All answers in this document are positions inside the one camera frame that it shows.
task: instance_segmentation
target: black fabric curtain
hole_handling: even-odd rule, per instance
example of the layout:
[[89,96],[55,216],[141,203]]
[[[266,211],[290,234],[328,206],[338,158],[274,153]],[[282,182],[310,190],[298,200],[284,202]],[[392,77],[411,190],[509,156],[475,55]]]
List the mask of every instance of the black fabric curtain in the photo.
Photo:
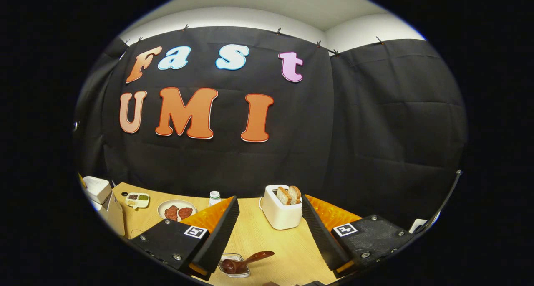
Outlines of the black fabric curtain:
[[[229,44],[249,49],[238,70],[215,65]],[[136,57],[158,46],[161,52],[142,77],[126,84]],[[158,69],[166,52],[178,46],[191,48],[187,64]],[[223,197],[259,197],[266,185],[297,185],[360,216],[379,214],[408,229],[416,218],[432,216],[446,198],[467,142],[456,81],[423,40],[391,40],[330,58],[325,48],[287,35],[202,27],[143,39],[120,61],[124,44],[119,40],[115,47],[116,57],[90,75],[93,86],[84,86],[78,103],[77,113],[87,118],[80,124],[85,140],[77,142],[83,175],[200,197],[212,190]],[[303,61],[296,66],[299,82],[281,72],[279,54],[286,52]],[[218,92],[210,117],[213,138],[187,136],[191,122],[181,136],[156,134],[160,91],[169,87],[179,88],[185,104],[199,88]],[[138,91],[147,96],[139,130],[130,134],[119,124],[120,96]],[[247,94],[274,101],[265,142],[241,139]],[[134,109],[132,97],[130,121]]]

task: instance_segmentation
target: ceiling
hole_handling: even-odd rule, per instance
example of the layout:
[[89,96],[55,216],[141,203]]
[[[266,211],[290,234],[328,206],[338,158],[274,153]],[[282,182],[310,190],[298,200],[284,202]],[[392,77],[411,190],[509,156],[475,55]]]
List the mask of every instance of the ceiling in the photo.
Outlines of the ceiling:
[[361,16],[389,13],[368,0],[171,0],[128,27],[124,33],[166,15],[217,6],[265,10],[293,18],[321,31]]

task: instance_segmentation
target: wooden table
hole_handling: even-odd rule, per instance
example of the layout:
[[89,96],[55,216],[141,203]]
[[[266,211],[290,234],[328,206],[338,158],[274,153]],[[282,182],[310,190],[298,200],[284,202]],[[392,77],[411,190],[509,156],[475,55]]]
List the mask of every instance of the wooden table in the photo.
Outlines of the wooden table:
[[[125,204],[122,192],[148,193],[149,206],[134,210]],[[206,193],[206,198],[171,195],[126,183],[113,188],[113,193],[124,210],[124,228],[128,239],[138,236],[162,220],[158,206],[166,200],[188,201],[196,207],[197,212],[207,208],[209,202],[209,193]],[[305,219],[301,219],[298,227],[277,230],[271,227],[263,211],[259,209],[259,198],[238,198],[238,202],[239,217],[224,253],[238,253],[245,259],[259,251],[273,251],[275,255],[250,264],[248,278],[230,278],[217,268],[208,283],[215,286],[261,286],[275,282],[280,286],[295,286],[313,281],[330,284],[337,280],[323,261]]]

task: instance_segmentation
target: orange letter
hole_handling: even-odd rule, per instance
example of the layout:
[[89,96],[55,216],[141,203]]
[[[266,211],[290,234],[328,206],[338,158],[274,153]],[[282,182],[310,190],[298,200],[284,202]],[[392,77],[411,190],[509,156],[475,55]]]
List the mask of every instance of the orange letter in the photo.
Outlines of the orange letter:
[[138,55],[137,58],[135,58],[136,61],[135,65],[133,66],[132,73],[130,73],[130,76],[126,78],[126,83],[131,83],[132,81],[140,79],[143,75],[143,72],[141,72],[141,67],[143,67],[143,69],[147,69],[154,56],[158,55],[160,52],[161,46]]
[[141,125],[141,109],[143,107],[143,99],[146,97],[146,91],[139,91],[135,93],[135,111],[133,113],[133,121],[128,121],[128,103],[130,98],[132,98],[131,93],[124,93],[121,95],[121,111],[119,113],[119,122],[121,123],[121,128],[125,132],[133,134],[139,130]]
[[274,100],[263,94],[248,94],[244,98],[248,101],[248,121],[247,128],[241,134],[241,139],[247,142],[265,142],[269,139],[269,134],[265,132],[265,122],[267,121],[267,109]]
[[170,136],[172,128],[170,120],[176,128],[176,134],[181,136],[185,126],[191,119],[191,127],[187,135],[195,139],[211,139],[213,132],[209,128],[209,119],[212,113],[212,102],[219,95],[214,89],[198,89],[193,97],[184,106],[178,88],[165,88],[160,91],[162,97],[160,125],[156,128],[156,134]]

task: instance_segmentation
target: meat patty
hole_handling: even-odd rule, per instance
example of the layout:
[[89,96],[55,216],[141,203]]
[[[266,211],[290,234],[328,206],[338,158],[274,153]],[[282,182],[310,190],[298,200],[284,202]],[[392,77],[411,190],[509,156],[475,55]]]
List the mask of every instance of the meat patty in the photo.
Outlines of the meat patty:
[[192,208],[181,208],[178,211],[178,215],[180,216],[181,219],[185,219],[185,218],[188,218],[189,216],[191,216],[192,212],[193,212]]
[[177,211],[178,211],[178,207],[172,205],[170,208],[165,210],[165,217],[170,220],[178,221]]

